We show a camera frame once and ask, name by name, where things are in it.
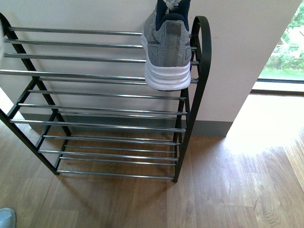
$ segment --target window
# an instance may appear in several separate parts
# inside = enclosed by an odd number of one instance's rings
[[[279,40],[258,82],[304,84],[304,0]]]

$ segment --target shoe logo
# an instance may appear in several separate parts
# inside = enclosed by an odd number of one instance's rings
[[[158,47],[156,46],[149,46],[150,53],[157,58],[158,57]]]

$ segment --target tree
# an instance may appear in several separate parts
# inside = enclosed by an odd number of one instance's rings
[[[295,27],[301,27],[303,25],[304,25],[304,0],[301,2],[294,17],[291,19],[291,22],[287,26],[287,29],[294,29]]]

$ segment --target gray sneaker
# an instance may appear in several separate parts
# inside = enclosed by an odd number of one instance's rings
[[[190,0],[158,0],[141,43],[147,53],[145,80],[157,90],[187,88],[191,81],[188,12]]]

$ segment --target grass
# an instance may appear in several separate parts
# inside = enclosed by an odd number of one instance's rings
[[[291,70],[291,69],[284,69],[284,70],[265,69],[262,71],[259,78],[304,80],[304,71]]]

